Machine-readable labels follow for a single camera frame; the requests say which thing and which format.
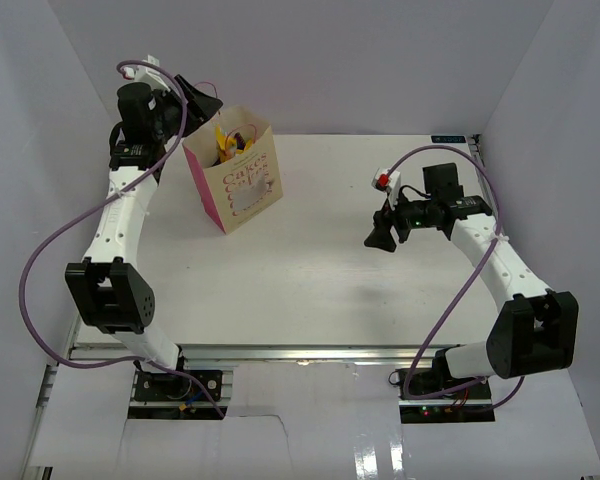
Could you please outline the yellow snack packet corner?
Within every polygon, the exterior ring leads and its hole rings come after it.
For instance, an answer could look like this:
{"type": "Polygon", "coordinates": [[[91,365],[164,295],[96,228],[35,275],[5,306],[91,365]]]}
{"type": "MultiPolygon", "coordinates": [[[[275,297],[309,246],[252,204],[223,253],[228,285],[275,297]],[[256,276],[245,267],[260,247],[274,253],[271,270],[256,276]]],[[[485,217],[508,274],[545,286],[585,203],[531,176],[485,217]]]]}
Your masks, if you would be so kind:
{"type": "Polygon", "coordinates": [[[219,124],[215,126],[215,138],[218,149],[223,153],[236,146],[233,134],[227,133],[219,124]]]}

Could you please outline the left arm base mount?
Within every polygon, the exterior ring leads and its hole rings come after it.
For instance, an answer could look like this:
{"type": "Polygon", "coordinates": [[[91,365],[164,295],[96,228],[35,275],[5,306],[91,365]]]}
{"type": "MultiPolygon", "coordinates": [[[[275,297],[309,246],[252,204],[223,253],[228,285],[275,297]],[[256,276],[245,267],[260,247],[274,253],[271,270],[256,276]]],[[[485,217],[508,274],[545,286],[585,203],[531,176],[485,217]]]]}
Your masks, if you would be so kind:
{"type": "Polygon", "coordinates": [[[134,379],[128,418],[136,420],[221,420],[227,407],[221,405],[223,372],[189,370],[218,404],[222,414],[191,380],[162,372],[138,371],[134,379]]]}

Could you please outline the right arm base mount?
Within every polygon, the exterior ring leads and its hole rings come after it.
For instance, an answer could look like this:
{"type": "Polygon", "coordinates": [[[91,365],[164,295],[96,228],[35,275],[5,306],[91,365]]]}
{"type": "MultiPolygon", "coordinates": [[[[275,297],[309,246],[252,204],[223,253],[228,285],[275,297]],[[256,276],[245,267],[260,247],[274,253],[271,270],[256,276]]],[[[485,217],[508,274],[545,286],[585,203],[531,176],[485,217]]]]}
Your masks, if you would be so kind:
{"type": "Polygon", "coordinates": [[[484,415],[492,406],[492,390],[486,380],[454,379],[437,367],[393,370],[387,381],[399,391],[401,414],[416,421],[462,421],[469,414],[484,415]]]}

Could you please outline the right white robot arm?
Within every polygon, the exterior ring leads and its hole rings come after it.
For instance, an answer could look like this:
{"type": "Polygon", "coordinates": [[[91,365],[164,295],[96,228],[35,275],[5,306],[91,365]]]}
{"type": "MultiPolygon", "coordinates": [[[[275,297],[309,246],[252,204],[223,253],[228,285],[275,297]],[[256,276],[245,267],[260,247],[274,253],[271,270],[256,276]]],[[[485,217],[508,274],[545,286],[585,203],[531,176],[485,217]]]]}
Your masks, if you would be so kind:
{"type": "Polygon", "coordinates": [[[422,199],[410,200],[399,173],[377,171],[372,185],[387,198],[373,215],[365,246],[393,252],[413,230],[436,229],[478,269],[499,313],[484,341],[439,350],[428,370],[406,376],[404,397],[452,399],[474,379],[570,367],[579,315],[574,295],[553,290],[531,271],[497,233],[497,219],[486,201],[465,195],[455,164],[426,167],[423,177],[422,199]]]}

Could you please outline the yellow snack packet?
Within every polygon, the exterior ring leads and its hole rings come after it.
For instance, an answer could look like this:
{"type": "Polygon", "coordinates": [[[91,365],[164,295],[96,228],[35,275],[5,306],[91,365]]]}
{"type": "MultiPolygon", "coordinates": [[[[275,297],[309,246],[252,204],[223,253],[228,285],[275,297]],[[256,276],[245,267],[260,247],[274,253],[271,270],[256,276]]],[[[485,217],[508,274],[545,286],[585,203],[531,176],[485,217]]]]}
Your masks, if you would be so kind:
{"type": "Polygon", "coordinates": [[[235,157],[236,153],[240,153],[240,150],[236,151],[235,149],[228,149],[228,150],[219,150],[219,162],[220,163],[225,163],[229,160],[231,160],[232,158],[235,157]]]}

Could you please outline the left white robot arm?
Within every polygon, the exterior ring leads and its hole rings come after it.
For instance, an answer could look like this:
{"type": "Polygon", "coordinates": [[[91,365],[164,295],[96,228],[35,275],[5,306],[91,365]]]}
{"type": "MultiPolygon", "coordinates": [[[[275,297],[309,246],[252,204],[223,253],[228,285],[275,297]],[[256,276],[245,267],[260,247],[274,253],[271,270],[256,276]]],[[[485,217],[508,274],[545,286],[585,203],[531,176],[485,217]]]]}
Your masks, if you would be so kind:
{"type": "Polygon", "coordinates": [[[179,399],[192,377],[178,366],[180,348],[153,321],[155,294],[138,270],[138,247],[168,147],[211,120],[222,102],[182,76],[168,87],[150,74],[120,87],[117,99],[121,120],[109,140],[110,202],[83,259],[67,265],[65,281],[83,323],[164,367],[157,387],[179,399]]]}

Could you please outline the purple Krokant snack bag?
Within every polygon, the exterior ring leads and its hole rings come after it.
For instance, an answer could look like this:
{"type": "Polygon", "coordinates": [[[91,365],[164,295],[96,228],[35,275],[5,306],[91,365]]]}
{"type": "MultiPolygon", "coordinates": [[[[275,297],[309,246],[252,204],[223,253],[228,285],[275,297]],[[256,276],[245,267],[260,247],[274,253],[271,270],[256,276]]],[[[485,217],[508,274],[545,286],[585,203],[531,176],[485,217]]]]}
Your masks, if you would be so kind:
{"type": "Polygon", "coordinates": [[[227,138],[227,152],[232,154],[241,154],[248,150],[252,145],[251,140],[246,140],[241,133],[237,132],[227,138]]]}

